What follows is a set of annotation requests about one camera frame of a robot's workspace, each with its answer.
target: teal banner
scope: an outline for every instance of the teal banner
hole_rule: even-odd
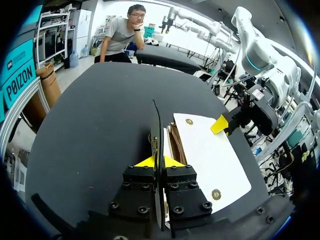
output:
[[[35,78],[35,63],[32,58],[22,65],[2,87],[4,100],[8,108],[11,108],[18,96]]]
[[[30,13],[29,17],[26,19],[23,25],[33,24],[38,22],[41,13],[42,5],[36,6],[34,10]]]
[[[0,123],[5,120],[4,93],[0,91]]]
[[[4,60],[0,73],[0,123],[5,119],[4,103],[10,109],[19,95],[36,78],[33,37],[41,10],[42,5],[39,5],[30,13],[16,39],[12,41],[11,47],[14,49]]]
[[[0,86],[3,86],[10,76],[20,69],[22,65],[34,58],[33,46],[33,40],[30,39],[9,52],[4,60]]]

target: black table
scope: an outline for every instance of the black table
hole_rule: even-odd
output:
[[[160,65],[193,75],[201,67],[182,52],[165,46],[145,44],[142,50],[135,52],[138,63]]]
[[[94,64],[65,90],[33,143],[25,193],[26,206],[37,220],[54,232],[30,199],[35,193],[73,226],[87,219],[88,210],[108,212],[124,169],[151,155],[153,99],[165,126],[173,113],[217,119],[226,110],[192,75],[148,65]],[[229,140],[252,186],[214,214],[216,221],[233,222],[268,199],[268,193],[241,131],[235,130]]]

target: metal shelf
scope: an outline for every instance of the metal shelf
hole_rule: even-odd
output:
[[[47,57],[45,60],[41,61],[41,62],[39,63],[39,65],[44,64],[46,61],[54,58],[55,56],[57,56],[57,55],[59,55],[59,54],[62,54],[64,51],[65,51],[65,49],[62,49],[62,50],[60,50],[60,51],[57,51],[55,54],[53,54],[53,55]]]
[[[43,23],[43,20],[47,21],[50,19],[54,19],[54,18],[63,18],[63,22],[57,22],[54,24],[50,24],[47,26],[41,26]],[[68,53],[67,53],[67,49],[68,49],[68,28],[69,28],[69,17],[70,17],[70,13],[53,13],[53,14],[41,14],[40,18],[39,18],[39,23],[38,23],[38,28],[36,30],[36,38],[35,38],[35,54],[36,54],[36,68],[39,69],[41,68],[41,65],[44,64],[46,61],[54,58],[55,56],[59,55],[59,54],[63,54],[64,53],[64,58],[66,59],[68,57]],[[55,27],[59,27],[59,26],[65,26],[65,28],[63,27],[63,31],[64,31],[64,49],[60,50],[58,52],[56,52],[55,54],[46,57],[45,60],[40,61],[40,56],[39,56],[39,37],[41,35],[40,31],[43,31],[45,29],[49,29],[49,28],[55,28]]]
[[[69,13],[53,13],[53,14],[42,14],[42,18],[55,18],[55,17],[63,17],[68,16]]]
[[[56,72],[58,69],[62,68],[63,66],[64,66],[64,63],[61,62],[61,63],[55,65],[55,66],[53,67],[53,69],[54,69],[54,71]]]
[[[48,25],[48,26],[42,26],[42,27],[39,28],[39,30],[41,31],[41,30],[44,30],[44,29],[54,28],[54,27],[67,25],[67,24],[68,24],[67,22],[55,23],[55,24],[51,24],[51,25]]]

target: man's hand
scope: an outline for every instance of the man's hand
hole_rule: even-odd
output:
[[[133,24],[132,24],[132,26],[133,26],[133,29],[134,29],[134,30],[138,30],[138,29],[141,29],[141,27],[143,26],[143,24],[144,24],[144,23],[140,23],[140,24],[137,24],[137,25],[133,25]]]

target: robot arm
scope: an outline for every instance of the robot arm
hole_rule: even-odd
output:
[[[183,31],[192,31],[194,33],[197,33],[197,37],[199,39],[202,39],[204,41],[210,42],[212,45],[216,47],[220,47],[224,49],[228,53],[233,53],[235,54],[236,51],[233,49],[233,46],[230,43],[227,43],[219,38],[216,38],[217,34],[220,32],[221,24],[217,21],[214,21],[213,24],[209,24],[206,22],[202,22],[196,18],[192,18],[191,16],[185,15],[179,11],[179,9],[175,7],[171,7],[167,16],[167,21],[165,22],[165,17],[163,18],[162,21],[162,30],[166,27],[165,33],[169,33],[169,29],[172,25],[174,25],[174,21],[176,20],[177,16],[180,19],[187,19],[189,21],[192,21],[193,23],[197,24],[200,27],[203,27],[209,31],[211,36],[205,36],[204,32],[201,32],[199,29],[194,28],[194,27],[184,27]]]
[[[280,55],[251,22],[252,14],[237,7],[231,23],[238,29],[242,47],[242,67],[250,75],[261,74],[273,95],[271,106],[278,108],[298,87],[298,68],[288,56]]]
[[[173,25],[173,22],[176,20],[177,16],[180,19],[187,19],[189,21],[194,22],[195,24],[197,24],[200,27],[204,27],[205,29],[207,29],[209,31],[210,34],[212,34],[213,36],[216,36],[221,28],[221,24],[217,21],[214,21],[213,24],[208,24],[206,22],[202,22],[196,18],[192,18],[190,16],[187,16],[183,13],[181,13],[179,11],[179,9],[175,8],[175,7],[171,7],[169,10],[169,14],[167,16],[167,29],[166,29],[166,33],[169,32],[170,27]]]

